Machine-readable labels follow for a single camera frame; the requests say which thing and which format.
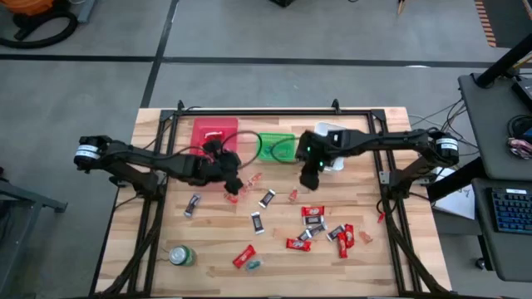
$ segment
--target black desk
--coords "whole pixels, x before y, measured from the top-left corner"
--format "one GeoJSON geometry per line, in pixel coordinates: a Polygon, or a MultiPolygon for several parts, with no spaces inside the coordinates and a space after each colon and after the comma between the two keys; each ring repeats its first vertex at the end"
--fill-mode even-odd
{"type": "Polygon", "coordinates": [[[486,267],[490,264],[504,281],[532,282],[532,236],[495,231],[487,188],[532,190],[532,183],[493,179],[473,179],[475,207],[485,247],[482,248],[486,267]]]}
{"type": "Polygon", "coordinates": [[[516,115],[530,114],[511,90],[514,83],[511,79],[498,79],[491,88],[483,89],[473,82],[471,76],[458,78],[487,176],[490,179],[532,181],[532,164],[516,158],[506,146],[508,120],[516,115]]]}
{"type": "Polygon", "coordinates": [[[496,233],[484,195],[484,189],[490,182],[501,187],[525,184],[528,187],[524,189],[532,189],[532,183],[517,183],[532,182],[532,161],[519,159],[506,146],[508,120],[530,111],[511,90],[515,83],[511,79],[497,79],[492,87],[486,89],[478,87],[472,76],[461,76],[458,83],[480,157],[429,186],[429,198],[441,199],[473,181],[482,232],[479,241],[484,258],[487,263],[490,261],[500,279],[532,282],[532,236],[496,233]]]}

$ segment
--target wooden table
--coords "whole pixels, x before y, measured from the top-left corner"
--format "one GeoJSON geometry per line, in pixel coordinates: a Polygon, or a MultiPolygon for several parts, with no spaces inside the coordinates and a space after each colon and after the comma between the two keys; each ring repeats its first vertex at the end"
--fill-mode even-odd
{"type": "MultiPolygon", "coordinates": [[[[390,131],[409,130],[405,108],[385,108],[390,131]]],[[[141,109],[136,119],[131,143],[145,146],[155,138],[159,109],[141,109]]],[[[301,135],[313,130],[318,121],[326,121],[368,132],[367,120],[361,116],[243,116],[239,130],[280,132],[301,135]]],[[[190,144],[193,117],[181,117],[175,151],[190,144]]],[[[249,160],[256,151],[256,137],[240,135],[238,154],[249,160]]],[[[409,165],[415,158],[413,151],[394,153],[397,168],[409,165]]],[[[244,199],[232,204],[223,198],[220,185],[192,187],[171,180],[160,233],[159,256],[155,266],[152,296],[173,297],[340,297],[393,296],[397,294],[390,248],[384,223],[377,224],[375,205],[380,198],[372,153],[345,159],[344,170],[320,174],[320,186],[309,192],[298,182],[301,165],[266,163],[257,160],[240,170],[245,181],[257,173],[263,177],[244,199]],[[298,187],[295,204],[288,201],[293,187],[298,187]],[[277,193],[267,209],[258,201],[268,189],[277,193]],[[183,215],[193,193],[203,198],[194,217],[183,215]],[[339,224],[355,226],[356,244],[348,250],[348,259],[340,259],[336,243],[330,243],[326,233],[312,239],[312,251],[286,249],[286,238],[295,238],[303,230],[301,207],[325,205],[325,219],[330,229],[339,224]],[[250,214],[259,211],[265,233],[255,235],[250,214]],[[373,241],[365,245],[357,229],[369,233],[373,241]],[[177,267],[168,261],[168,251],[184,244],[198,254],[193,267],[177,267]],[[249,275],[237,269],[233,259],[248,244],[253,244],[264,265],[249,275]]],[[[424,193],[413,187],[412,191],[424,193]]],[[[122,189],[117,203],[134,195],[122,189]]],[[[416,254],[429,272],[445,288],[451,284],[441,252],[440,240],[425,199],[410,197],[405,201],[416,254]]],[[[134,200],[116,210],[112,219],[105,255],[96,290],[108,287],[130,259],[138,230],[142,199],[134,200]]],[[[411,289],[406,259],[401,257],[407,289],[411,289]]],[[[142,287],[145,262],[141,264],[139,286],[142,287]]]]}

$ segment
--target concrete floor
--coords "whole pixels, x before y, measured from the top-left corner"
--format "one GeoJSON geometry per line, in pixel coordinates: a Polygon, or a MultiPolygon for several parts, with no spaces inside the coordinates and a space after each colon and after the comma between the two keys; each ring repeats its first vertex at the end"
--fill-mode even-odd
{"type": "MultiPolygon", "coordinates": [[[[100,0],[91,19],[67,41],[42,50],[2,54],[154,56],[172,0],[100,0]]],[[[473,0],[297,0],[280,9],[266,0],[180,0],[165,56],[494,61],[473,0]]],[[[54,21],[36,32],[44,36],[54,21]]],[[[0,35],[12,34],[0,11],[0,35]]],[[[152,64],[140,62],[0,61],[0,165],[21,187],[67,201],[46,211],[25,251],[13,290],[40,298],[89,292],[116,188],[107,175],[76,171],[80,135],[127,141],[152,64]]],[[[456,78],[473,68],[294,66],[162,63],[149,107],[178,100],[202,106],[406,106],[429,115],[460,98],[456,78]]],[[[466,115],[455,128],[474,137],[466,115]]],[[[445,114],[431,118],[445,121],[445,114]]],[[[462,154],[473,149],[461,147],[462,154]]],[[[441,236],[455,291],[528,297],[532,284],[477,271],[475,237],[441,236]]]]}

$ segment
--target keyboard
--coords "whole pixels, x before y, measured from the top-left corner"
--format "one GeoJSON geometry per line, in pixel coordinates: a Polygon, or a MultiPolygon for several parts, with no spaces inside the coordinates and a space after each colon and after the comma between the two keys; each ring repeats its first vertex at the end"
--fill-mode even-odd
{"type": "Polygon", "coordinates": [[[532,193],[524,189],[488,189],[495,230],[532,234],[532,193]]]}

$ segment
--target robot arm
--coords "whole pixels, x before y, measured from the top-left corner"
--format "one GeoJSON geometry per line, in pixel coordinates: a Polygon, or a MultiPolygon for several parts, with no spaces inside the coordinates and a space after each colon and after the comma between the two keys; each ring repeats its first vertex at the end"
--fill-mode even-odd
{"type": "Polygon", "coordinates": [[[327,136],[306,131],[301,135],[296,159],[305,162],[299,180],[311,190],[319,186],[318,173],[338,157],[360,155],[368,150],[415,150],[421,157],[405,169],[390,174],[392,194],[406,198],[411,183],[435,167],[458,163],[458,142],[436,128],[399,133],[366,134],[360,130],[329,131],[327,136]]]}
{"type": "Polygon", "coordinates": [[[159,178],[153,173],[143,173],[130,164],[160,170],[171,178],[189,185],[205,186],[213,182],[225,182],[225,189],[238,194],[243,186],[237,177],[241,165],[236,153],[222,149],[219,140],[204,145],[206,156],[196,154],[155,154],[147,149],[127,145],[107,136],[83,136],[77,149],[74,163],[78,170],[89,173],[102,169],[133,184],[137,192],[144,196],[158,194],[159,178]]]}

